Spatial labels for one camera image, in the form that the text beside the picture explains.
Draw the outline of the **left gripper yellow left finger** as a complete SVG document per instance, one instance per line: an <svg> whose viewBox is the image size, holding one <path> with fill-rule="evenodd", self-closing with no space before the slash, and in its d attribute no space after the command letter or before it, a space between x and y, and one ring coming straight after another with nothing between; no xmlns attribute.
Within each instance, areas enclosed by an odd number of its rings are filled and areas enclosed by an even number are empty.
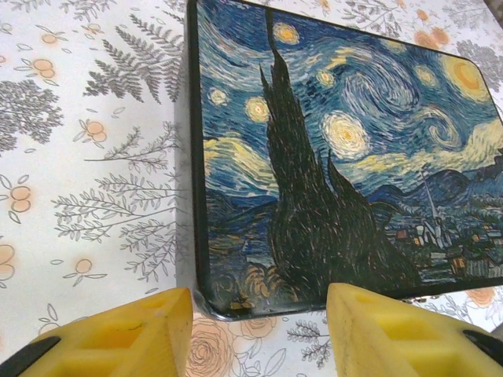
<svg viewBox="0 0 503 377"><path fill-rule="evenodd" d="M47 331L1 364L3 376L183 376L193 300L175 287Z"/></svg>

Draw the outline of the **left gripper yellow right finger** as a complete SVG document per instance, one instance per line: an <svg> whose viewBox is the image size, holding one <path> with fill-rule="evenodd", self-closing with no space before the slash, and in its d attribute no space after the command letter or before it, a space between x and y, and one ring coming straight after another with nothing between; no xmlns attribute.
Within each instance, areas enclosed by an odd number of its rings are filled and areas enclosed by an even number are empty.
<svg viewBox="0 0 503 377"><path fill-rule="evenodd" d="M475 325L350 284L330 284L339 376L500 376L502 340Z"/></svg>

